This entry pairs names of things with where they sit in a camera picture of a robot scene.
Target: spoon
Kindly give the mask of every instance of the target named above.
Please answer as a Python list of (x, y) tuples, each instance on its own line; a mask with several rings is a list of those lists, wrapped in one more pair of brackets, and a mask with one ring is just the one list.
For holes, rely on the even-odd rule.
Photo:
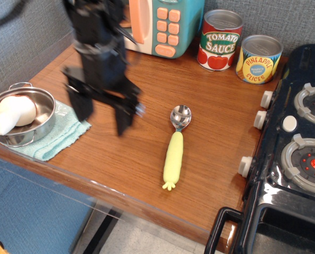
[(163, 189), (175, 188), (179, 181), (183, 155), (183, 135), (181, 130), (187, 127), (191, 120), (190, 109), (185, 105), (176, 106), (170, 115), (170, 120), (175, 127), (175, 132), (169, 142), (166, 161), (163, 169)]

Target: tomato picture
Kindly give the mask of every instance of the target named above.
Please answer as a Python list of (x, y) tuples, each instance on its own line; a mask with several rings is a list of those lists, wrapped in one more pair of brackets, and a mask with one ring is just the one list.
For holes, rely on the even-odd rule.
[(234, 55), (235, 54), (232, 54), (228, 60), (228, 65), (231, 66), (233, 64), (233, 61), (234, 61)]
[(199, 47), (198, 61), (200, 64), (204, 65), (207, 62), (207, 54)]
[(221, 70), (223, 69), (228, 63), (227, 57), (209, 57), (208, 65), (213, 70)]

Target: stainless steel pot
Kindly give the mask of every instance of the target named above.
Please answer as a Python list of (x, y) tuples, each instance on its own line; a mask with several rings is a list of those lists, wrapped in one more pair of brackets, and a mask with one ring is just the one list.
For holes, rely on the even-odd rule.
[[(30, 87), (13, 88), (17, 85)], [(36, 117), (28, 125), (14, 127), (8, 134), (0, 135), (0, 143), (8, 147), (23, 147), (46, 136), (55, 123), (55, 99), (47, 91), (33, 87), (31, 83), (21, 82), (10, 86), (9, 90), (0, 93), (2, 99), (11, 95), (26, 95), (35, 102)]]

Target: blue cloth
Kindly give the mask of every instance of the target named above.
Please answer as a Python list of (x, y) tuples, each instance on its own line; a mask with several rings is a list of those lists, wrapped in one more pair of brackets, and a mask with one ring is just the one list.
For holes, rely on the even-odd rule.
[(0, 161), (0, 241), (11, 254), (71, 253), (91, 212), (73, 198), (90, 197), (62, 186), (67, 198), (19, 175), (22, 171), (27, 170)]
[(24, 147), (10, 148), (32, 158), (47, 161), (72, 145), (91, 125), (79, 122), (73, 108), (56, 101), (55, 124), (52, 131), (40, 140)]

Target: black handle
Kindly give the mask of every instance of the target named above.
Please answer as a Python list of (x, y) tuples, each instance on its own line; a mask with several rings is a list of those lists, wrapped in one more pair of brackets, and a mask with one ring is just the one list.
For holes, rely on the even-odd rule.
[(233, 221), (240, 224), (242, 219), (243, 213), (229, 207), (221, 208), (215, 218), (215, 223), (211, 229), (210, 236), (205, 248), (205, 254), (215, 253), (226, 221)]

